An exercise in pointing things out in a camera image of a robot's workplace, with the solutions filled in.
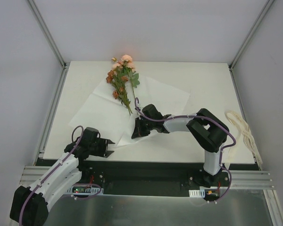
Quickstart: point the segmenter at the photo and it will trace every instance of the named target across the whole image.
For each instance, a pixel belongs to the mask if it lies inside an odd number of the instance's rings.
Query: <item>white paper sheet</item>
[[[152,78],[140,76],[140,85],[134,89],[136,97],[142,106],[154,104],[163,115],[167,113],[181,114],[187,104],[190,94],[178,88],[158,82]],[[131,139],[134,130],[135,118],[138,116],[134,109],[134,97],[130,83],[126,90],[131,100],[129,112],[120,101],[112,96],[114,88],[104,79],[90,94],[81,109],[75,114],[68,125],[75,128],[77,125],[97,128],[101,137],[111,139],[115,146],[134,144],[142,139]]]
[[[191,114],[201,108],[207,108],[228,126],[234,137],[237,135],[237,129],[226,119],[224,114],[227,110],[241,113],[227,64],[135,62],[135,65],[140,75],[155,79],[190,94],[183,114]],[[68,125],[69,122],[84,105],[89,95],[104,80],[104,75],[109,67],[111,67],[110,61],[71,62],[45,147],[44,159],[58,159],[65,146],[71,142],[70,135],[73,127]],[[145,100],[142,100],[141,97],[140,100],[141,105],[145,106]],[[175,112],[176,109],[166,112],[161,109],[158,110],[162,114],[168,114]],[[231,139],[227,139],[226,144],[230,143]],[[203,148],[190,133],[185,132],[157,134],[120,148],[109,145],[108,149],[115,151],[109,158],[90,156],[88,160],[204,162]],[[236,154],[233,163],[254,163],[251,152],[243,142],[238,144]],[[223,156],[225,160],[227,150],[225,150]]]

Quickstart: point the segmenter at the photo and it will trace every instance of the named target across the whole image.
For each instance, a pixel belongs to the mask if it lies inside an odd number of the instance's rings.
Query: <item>white table surface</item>
[[[207,108],[228,126],[234,136],[237,136],[237,129],[225,117],[226,110],[241,113],[227,64],[135,62],[135,65],[140,75],[190,93],[183,114],[195,113],[201,108]],[[44,159],[57,159],[61,156],[65,146],[71,142],[73,128],[68,125],[69,122],[107,76],[110,68],[111,62],[108,61],[71,62],[45,148]],[[158,134],[133,145],[108,149],[115,152],[107,159],[90,156],[89,160],[204,162],[204,150],[192,134],[187,132]],[[223,162],[226,158],[227,151],[224,153]],[[251,152],[242,140],[237,145],[232,163],[254,163]]]

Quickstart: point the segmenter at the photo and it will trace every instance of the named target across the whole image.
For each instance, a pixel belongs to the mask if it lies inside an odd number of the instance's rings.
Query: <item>metal floor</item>
[[[50,211],[46,226],[272,226],[262,190],[230,190],[218,204],[202,199],[99,195],[67,197]]]

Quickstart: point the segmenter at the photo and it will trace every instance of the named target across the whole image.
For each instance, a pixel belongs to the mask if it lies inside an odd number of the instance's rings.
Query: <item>orange flower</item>
[[[112,80],[113,80],[113,78],[112,78],[111,76],[108,76],[108,77],[106,78],[107,83],[111,83]]]
[[[126,76],[122,76],[122,81],[126,82],[126,81],[129,81],[129,79],[126,77]]]
[[[114,75],[114,71],[110,71],[110,72],[108,72],[108,74],[107,74],[109,77],[112,77],[113,75]]]
[[[128,63],[128,64],[127,64],[127,67],[129,67],[129,68],[135,68],[135,65],[134,65],[133,63]]]
[[[118,98],[118,92],[116,90],[113,91],[112,95],[115,99]]]
[[[129,55],[123,55],[121,61],[132,62],[132,57]]]
[[[112,65],[112,70],[115,70],[117,67],[122,68],[122,65],[119,64],[119,63],[115,63],[115,64]]]

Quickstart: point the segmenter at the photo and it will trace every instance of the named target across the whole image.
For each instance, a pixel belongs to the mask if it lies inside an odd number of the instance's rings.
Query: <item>bouquet of flowers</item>
[[[115,57],[113,57],[112,61],[114,62],[114,64],[112,65],[112,70],[108,72],[106,81],[115,88],[112,93],[113,97],[121,101],[121,103],[128,108],[129,114],[131,115],[131,101],[128,98],[125,84],[130,81],[135,98],[134,88],[137,88],[137,85],[140,84],[140,82],[138,81],[139,75],[135,71],[135,66],[132,62],[131,56],[123,55],[119,61]]]

